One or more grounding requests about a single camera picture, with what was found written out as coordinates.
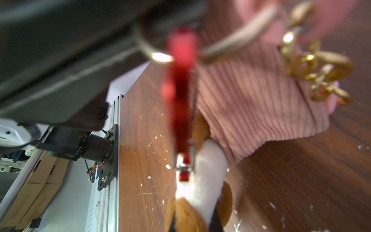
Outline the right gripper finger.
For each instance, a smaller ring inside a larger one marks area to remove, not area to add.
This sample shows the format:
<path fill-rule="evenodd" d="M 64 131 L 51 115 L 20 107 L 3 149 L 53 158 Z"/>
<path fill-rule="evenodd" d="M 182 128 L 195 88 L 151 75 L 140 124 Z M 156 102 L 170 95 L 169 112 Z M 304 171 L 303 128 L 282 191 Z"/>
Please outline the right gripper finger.
<path fill-rule="evenodd" d="M 207 1 L 1 1 L 1 118 L 102 129 L 110 83 L 148 61 L 132 26 L 162 48 L 206 11 Z"/>

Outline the pink corduroy pouch bag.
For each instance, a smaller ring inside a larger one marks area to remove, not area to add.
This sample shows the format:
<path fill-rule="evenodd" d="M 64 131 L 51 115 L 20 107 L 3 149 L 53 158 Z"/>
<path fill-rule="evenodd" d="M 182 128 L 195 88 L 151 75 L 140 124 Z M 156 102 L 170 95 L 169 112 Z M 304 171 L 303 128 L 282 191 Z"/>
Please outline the pink corduroy pouch bag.
<path fill-rule="evenodd" d="M 300 51 L 330 33 L 356 4 L 312 2 L 315 11 L 298 41 Z M 201 44 L 233 56 L 198 67 L 198 109 L 229 163 L 252 155 L 268 141 L 325 131 L 339 105 L 335 95 L 311 100 L 311 83 L 285 71 L 280 48 L 289 16 L 282 1 L 209 1 Z"/>

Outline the white brown plush decoration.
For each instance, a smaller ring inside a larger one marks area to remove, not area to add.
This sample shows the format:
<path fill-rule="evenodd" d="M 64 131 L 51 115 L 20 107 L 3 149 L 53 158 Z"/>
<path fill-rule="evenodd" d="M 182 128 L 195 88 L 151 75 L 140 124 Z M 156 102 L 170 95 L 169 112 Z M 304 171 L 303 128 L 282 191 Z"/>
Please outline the white brown plush decoration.
<path fill-rule="evenodd" d="M 232 215 L 233 196 L 225 181 L 228 162 L 220 145 L 211 138 L 206 119 L 197 113 L 192 138 L 196 145 L 195 179 L 177 181 L 167 203 L 166 232 L 222 232 Z"/>

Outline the gold keychain clasp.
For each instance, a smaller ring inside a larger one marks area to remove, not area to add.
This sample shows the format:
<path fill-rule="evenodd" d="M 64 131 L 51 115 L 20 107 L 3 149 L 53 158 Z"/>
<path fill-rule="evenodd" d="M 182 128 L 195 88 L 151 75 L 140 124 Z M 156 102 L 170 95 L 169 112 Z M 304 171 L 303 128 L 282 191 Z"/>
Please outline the gold keychain clasp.
<path fill-rule="evenodd" d="M 336 87 L 335 81 L 351 74 L 354 68 L 352 60 L 339 53 L 322 51 L 319 39 L 312 40 L 306 51 L 300 51 L 298 41 L 314 11 L 314 3 L 305 1 L 296 5 L 290 13 L 288 31 L 282 38 L 280 48 L 285 71 L 297 80 L 311 83 L 311 100 L 323 102 L 330 95 L 335 95 L 339 105 L 350 104 L 351 95 Z"/>

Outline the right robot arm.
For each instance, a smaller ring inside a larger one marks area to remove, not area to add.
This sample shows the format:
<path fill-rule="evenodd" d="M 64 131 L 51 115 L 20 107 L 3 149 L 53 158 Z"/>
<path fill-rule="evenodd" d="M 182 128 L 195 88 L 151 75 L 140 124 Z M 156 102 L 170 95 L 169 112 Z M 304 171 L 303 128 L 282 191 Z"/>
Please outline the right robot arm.
<path fill-rule="evenodd" d="M 1 1 L 1 153 L 35 146 L 102 160 L 110 84 L 147 61 L 134 29 L 156 47 L 198 29 L 207 1 Z"/>

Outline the cardboard box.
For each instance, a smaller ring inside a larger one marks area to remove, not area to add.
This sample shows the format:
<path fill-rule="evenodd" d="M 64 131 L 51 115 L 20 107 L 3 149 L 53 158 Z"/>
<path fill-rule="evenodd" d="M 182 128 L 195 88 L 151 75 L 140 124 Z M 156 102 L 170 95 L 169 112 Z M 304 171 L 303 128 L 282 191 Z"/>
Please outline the cardboard box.
<path fill-rule="evenodd" d="M 44 151 L 1 220 L 1 227 L 23 230 L 39 218 L 61 187 L 69 162 Z"/>

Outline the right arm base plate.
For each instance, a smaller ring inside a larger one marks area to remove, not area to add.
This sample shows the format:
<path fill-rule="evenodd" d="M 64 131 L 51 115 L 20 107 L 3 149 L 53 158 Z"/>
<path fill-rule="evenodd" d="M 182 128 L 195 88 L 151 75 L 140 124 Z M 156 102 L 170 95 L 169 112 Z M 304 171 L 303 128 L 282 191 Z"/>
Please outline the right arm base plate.
<path fill-rule="evenodd" d="M 98 191 L 109 186 L 118 174 L 118 159 L 119 159 L 119 126 L 114 124 L 110 129 L 107 139 L 111 141 L 109 153 L 104 160 L 105 163 L 98 168 L 99 182 Z"/>

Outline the aluminium front rail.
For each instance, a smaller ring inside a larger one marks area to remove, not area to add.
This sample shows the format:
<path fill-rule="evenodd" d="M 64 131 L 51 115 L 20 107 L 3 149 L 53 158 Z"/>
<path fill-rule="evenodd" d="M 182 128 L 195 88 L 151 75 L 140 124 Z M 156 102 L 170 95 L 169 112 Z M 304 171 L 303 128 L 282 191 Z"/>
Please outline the aluminium front rail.
<path fill-rule="evenodd" d="M 108 119 L 101 132 L 94 133 L 110 139 L 112 148 L 106 163 L 94 172 L 90 200 L 88 205 L 86 232 L 117 232 L 118 231 L 118 194 L 119 194 L 119 125 L 121 100 L 119 95 L 108 110 Z"/>

